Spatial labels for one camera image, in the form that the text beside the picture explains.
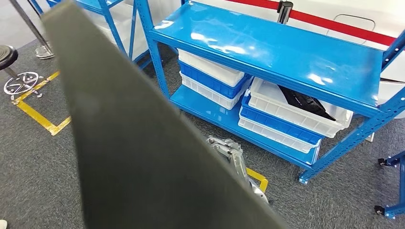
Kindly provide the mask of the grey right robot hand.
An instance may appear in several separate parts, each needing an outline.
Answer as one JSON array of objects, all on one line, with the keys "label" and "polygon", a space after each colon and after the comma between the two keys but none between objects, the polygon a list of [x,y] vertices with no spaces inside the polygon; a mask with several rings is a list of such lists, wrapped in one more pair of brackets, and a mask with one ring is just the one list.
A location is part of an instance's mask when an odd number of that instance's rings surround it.
[{"label": "grey right robot hand", "polygon": [[246,171],[241,145],[230,138],[219,139],[211,135],[208,136],[206,141],[211,148],[228,160],[230,166],[236,171],[241,180],[247,183],[249,187],[252,187]]}]

